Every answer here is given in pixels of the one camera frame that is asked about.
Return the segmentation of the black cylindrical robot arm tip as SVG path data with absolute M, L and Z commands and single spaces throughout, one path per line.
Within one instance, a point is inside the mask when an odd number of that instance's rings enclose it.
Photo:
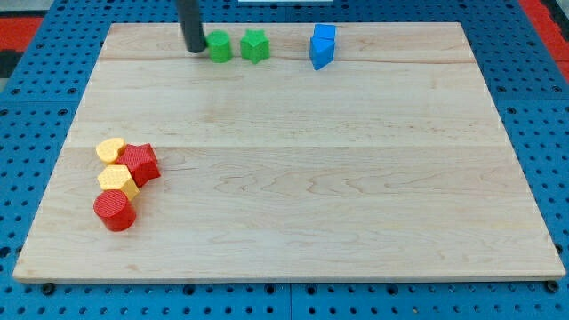
M 198 0 L 176 0 L 180 28 L 187 50 L 200 53 L 206 49 L 204 28 Z

